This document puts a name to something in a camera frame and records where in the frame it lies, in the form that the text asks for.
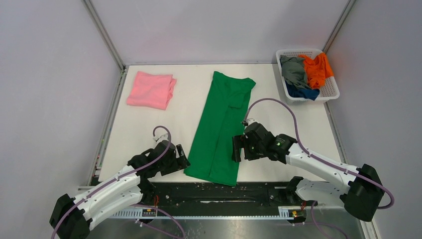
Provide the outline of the green t shirt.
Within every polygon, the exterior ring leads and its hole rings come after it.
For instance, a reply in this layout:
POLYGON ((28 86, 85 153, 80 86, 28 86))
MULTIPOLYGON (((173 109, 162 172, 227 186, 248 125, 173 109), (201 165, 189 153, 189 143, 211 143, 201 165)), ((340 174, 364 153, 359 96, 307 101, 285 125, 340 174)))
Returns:
POLYGON ((244 130, 251 91, 256 83, 215 71, 195 133, 184 174, 200 180, 235 186, 239 164, 232 160, 232 138, 244 130))

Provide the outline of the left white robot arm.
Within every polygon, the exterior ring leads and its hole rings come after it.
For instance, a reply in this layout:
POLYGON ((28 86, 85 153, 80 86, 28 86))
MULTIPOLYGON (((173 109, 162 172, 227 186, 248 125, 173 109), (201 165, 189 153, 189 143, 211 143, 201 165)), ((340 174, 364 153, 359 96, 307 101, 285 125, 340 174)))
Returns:
POLYGON ((120 210, 138 203, 157 203, 156 187, 149 180, 157 173, 165 176, 189 166, 180 144, 165 139, 156 143, 154 148, 133 156, 110 179, 77 196, 64 194, 58 198, 49 220, 53 237, 85 239, 120 210))

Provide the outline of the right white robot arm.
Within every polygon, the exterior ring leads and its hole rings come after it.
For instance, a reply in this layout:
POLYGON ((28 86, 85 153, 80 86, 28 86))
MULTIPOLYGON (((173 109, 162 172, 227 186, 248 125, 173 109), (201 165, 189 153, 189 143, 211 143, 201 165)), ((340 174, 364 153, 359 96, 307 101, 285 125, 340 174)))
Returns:
POLYGON ((232 138, 232 160, 240 162, 268 158, 308 171, 322 181, 293 177, 286 186, 288 203, 302 201, 328 203, 344 207, 355 218, 369 222, 379 208, 384 191, 376 170, 333 161, 303 147, 286 134, 274 136, 262 124, 250 123, 241 135, 232 138))

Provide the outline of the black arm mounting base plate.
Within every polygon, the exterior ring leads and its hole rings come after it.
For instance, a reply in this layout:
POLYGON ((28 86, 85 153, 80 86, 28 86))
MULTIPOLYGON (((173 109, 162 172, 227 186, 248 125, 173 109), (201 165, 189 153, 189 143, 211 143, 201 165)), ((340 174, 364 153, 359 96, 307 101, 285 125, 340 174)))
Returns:
POLYGON ((141 204, 158 206, 172 216, 230 217, 276 216, 278 207, 301 209, 303 202, 287 182, 241 182, 236 186, 215 183, 153 182, 141 204))

